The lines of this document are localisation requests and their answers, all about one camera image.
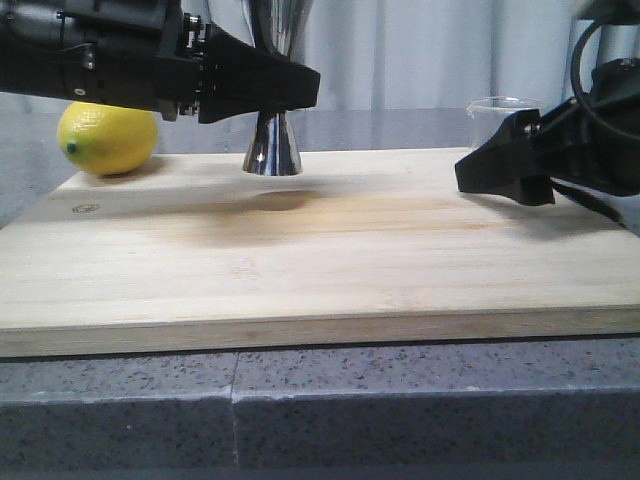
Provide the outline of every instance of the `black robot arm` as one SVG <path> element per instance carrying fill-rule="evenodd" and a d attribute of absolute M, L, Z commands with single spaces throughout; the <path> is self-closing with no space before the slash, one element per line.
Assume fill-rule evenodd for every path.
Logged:
<path fill-rule="evenodd" d="M 602 25 L 640 23 L 640 2 L 585 2 L 584 18 L 594 22 L 572 55 L 574 97 L 542 117 L 527 110 L 505 119 L 492 138 L 457 163 L 461 192 L 542 205 L 554 202 L 555 189 L 612 218 L 588 189 L 615 196 L 640 193 L 640 60 L 597 67 L 589 93 L 580 83 L 581 55 L 590 36 Z"/>
<path fill-rule="evenodd" d="M 179 0 L 0 0 L 0 90 L 201 123 L 316 103 L 320 74 L 263 53 Z"/>

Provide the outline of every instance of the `white curtain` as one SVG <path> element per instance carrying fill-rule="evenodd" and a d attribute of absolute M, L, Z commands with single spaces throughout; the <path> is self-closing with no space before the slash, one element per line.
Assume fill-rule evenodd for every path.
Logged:
<path fill-rule="evenodd" d="M 571 0 L 315 0 L 297 60 L 322 73 L 317 109 L 465 107 L 509 95 L 549 107 L 570 96 L 568 56 L 587 22 Z M 241 0 L 183 0 L 249 42 Z M 638 28 L 605 28 L 585 51 L 597 64 L 638 55 Z M 58 111 L 66 102 L 0 96 L 0 107 Z"/>

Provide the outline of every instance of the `glass cup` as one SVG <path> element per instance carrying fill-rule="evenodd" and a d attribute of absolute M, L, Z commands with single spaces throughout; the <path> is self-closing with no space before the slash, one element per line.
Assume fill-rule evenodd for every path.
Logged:
<path fill-rule="evenodd" d="M 475 150 L 489 140 L 512 113 L 542 107 L 542 102 L 530 98 L 486 97 L 472 102 L 467 107 L 467 114 L 472 120 L 471 149 Z"/>

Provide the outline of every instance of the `granite countertop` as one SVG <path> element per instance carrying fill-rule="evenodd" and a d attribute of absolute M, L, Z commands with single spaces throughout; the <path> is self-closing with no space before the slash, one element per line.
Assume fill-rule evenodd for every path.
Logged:
<path fill-rule="evenodd" d="M 74 172 L 51 148 L 55 116 L 11 118 L 0 225 Z M 159 151 L 243 151 L 252 125 L 250 115 L 162 124 Z M 294 129 L 303 151 L 468 141 L 457 109 L 296 112 Z M 640 478 L 640 337 L 0 360 L 3 479 L 353 466 L 405 478 L 384 468 L 441 464 L 477 466 L 451 478 L 510 478 L 495 476 L 505 462 Z"/>

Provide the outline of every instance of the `cutting board edge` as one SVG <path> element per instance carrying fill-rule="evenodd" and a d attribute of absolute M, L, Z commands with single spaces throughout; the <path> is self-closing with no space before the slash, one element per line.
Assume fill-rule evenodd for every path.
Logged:
<path fill-rule="evenodd" d="M 601 322 L 603 315 L 607 321 Z M 389 323 L 398 321 L 390 334 Z M 640 305 L 4 329 L 0 358 L 640 333 Z"/>

